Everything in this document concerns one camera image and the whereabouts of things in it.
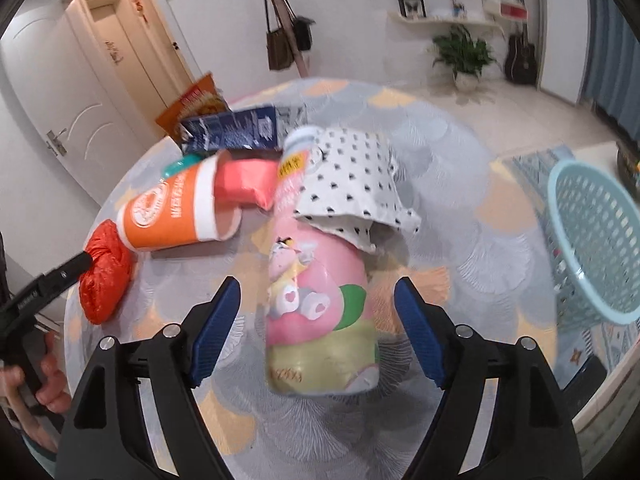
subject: potted plant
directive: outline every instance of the potted plant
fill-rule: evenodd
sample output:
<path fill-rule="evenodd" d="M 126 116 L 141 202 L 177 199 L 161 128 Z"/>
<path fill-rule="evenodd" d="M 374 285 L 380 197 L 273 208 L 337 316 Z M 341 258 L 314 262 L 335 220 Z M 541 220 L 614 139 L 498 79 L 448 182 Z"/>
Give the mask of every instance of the potted plant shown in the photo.
<path fill-rule="evenodd" d="M 438 57 L 433 65 L 444 63 L 450 66 L 453 69 L 456 88 L 461 92 L 475 90 L 482 69 L 496 62 L 486 41 L 474 41 L 463 25 L 453 25 L 448 36 L 436 36 L 433 43 L 438 47 Z"/>

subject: pink bottle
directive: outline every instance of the pink bottle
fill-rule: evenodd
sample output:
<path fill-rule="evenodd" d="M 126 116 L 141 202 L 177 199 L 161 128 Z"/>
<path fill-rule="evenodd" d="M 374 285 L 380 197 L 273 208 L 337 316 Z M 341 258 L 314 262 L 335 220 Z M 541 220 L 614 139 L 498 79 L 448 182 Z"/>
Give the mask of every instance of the pink bottle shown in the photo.
<path fill-rule="evenodd" d="M 358 250 L 294 218 L 318 128 L 287 137 L 278 168 L 266 314 L 268 380 L 287 394 L 356 394 L 378 384 L 378 342 Z"/>

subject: pink package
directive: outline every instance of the pink package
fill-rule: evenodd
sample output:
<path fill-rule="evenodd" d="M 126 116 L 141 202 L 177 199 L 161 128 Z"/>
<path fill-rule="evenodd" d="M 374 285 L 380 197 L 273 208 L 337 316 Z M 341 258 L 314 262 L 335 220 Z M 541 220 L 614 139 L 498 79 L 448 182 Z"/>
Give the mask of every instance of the pink package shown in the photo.
<path fill-rule="evenodd" d="M 273 206 L 277 176 L 275 160 L 232 160 L 216 173 L 214 194 L 222 202 L 255 204 L 268 211 Z"/>
<path fill-rule="evenodd" d="M 293 215 L 316 128 L 290 134 L 278 168 L 266 315 L 268 381 L 279 393 L 357 394 L 378 384 L 378 341 L 356 247 Z"/>

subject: blue patterned rug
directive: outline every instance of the blue patterned rug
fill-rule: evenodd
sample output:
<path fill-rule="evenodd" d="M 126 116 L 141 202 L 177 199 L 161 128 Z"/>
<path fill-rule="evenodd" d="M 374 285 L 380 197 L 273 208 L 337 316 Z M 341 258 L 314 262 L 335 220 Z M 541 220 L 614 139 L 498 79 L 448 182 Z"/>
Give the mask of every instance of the blue patterned rug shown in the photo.
<path fill-rule="evenodd" d="M 567 146 L 515 156 L 504 161 L 534 204 L 543 231 L 547 224 L 546 184 L 549 173 L 563 158 L 574 158 Z M 558 360 L 554 374 L 560 387 L 564 388 L 569 383 L 592 354 L 600 358 L 610 374 L 634 345 L 639 334 L 640 320 L 626 326 L 602 323 L 583 332 L 559 332 Z"/>

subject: handbag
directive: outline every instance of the handbag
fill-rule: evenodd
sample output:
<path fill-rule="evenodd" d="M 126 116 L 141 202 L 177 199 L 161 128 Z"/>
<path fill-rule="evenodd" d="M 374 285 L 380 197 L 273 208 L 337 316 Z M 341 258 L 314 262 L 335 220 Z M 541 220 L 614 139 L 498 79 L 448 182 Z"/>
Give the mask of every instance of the handbag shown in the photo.
<path fill-rule="evenodd" d="M 264 13 L 267 17 L 267 54 L 269 57 L 269 70 L 286 70 L 293 63 L 293 53 L 289 46 L 289 40 L 282 27 L 271 30 L 269 22 L 269 7 L 264 0 Z"/>
<path fill-rule="evenodd" d="M 293 24 L 293 33 L 296 37 L 298 50 L 300 52 L 311 50 L 311 45 L 313 44 L 313 38 L 311 37 L 311 25 L 313 25 L 315 21 L 311 18 L 306 18 L 305 16 L 296 16 L 293 9 L 291 9 L 289 0 L 284 0 L 284 3 L 287 6 L 287 12 L 289 13 L 291 23 Z"/>

